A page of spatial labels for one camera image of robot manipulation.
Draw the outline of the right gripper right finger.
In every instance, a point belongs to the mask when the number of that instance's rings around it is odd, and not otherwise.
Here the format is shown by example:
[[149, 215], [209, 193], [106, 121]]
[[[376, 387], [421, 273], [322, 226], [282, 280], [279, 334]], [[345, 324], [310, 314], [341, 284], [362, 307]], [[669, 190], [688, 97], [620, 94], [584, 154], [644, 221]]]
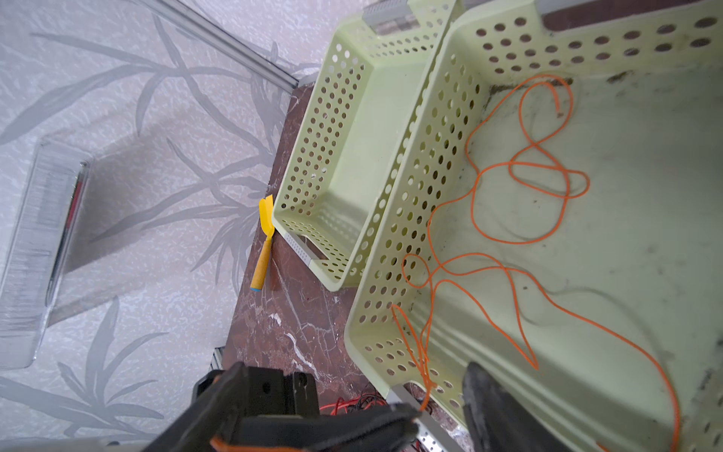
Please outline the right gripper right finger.
[[559, 440], [478, 363], [467, 366], [462, 395], [474, 450], [559, 450]]

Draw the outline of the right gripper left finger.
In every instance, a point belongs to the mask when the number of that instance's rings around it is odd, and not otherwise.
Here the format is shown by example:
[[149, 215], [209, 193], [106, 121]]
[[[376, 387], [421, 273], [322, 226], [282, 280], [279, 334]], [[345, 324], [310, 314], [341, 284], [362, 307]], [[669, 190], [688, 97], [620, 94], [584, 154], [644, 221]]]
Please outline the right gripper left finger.
[[248, 367], [235, 363], [144, 451], [203, 451], [247, 401]]

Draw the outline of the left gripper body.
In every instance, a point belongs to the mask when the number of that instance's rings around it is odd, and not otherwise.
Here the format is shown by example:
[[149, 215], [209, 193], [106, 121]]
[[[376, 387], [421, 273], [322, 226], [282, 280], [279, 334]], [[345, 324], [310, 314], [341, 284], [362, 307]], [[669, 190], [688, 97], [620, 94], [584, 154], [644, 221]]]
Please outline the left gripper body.
[[310, 373], [288, 375], [280, 369], [249, 367], [247, 416], [320, 416], [316, 380]]

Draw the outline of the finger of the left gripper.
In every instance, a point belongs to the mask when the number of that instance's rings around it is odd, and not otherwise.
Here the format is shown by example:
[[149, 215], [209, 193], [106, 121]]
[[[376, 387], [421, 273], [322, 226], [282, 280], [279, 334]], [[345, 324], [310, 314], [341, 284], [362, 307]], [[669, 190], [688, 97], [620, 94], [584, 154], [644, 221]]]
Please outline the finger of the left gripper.
[[336, 416], [247, 417], [210, 440], [216, 451], [400, 451], [416, 440], [421, 412], [407, 403]]

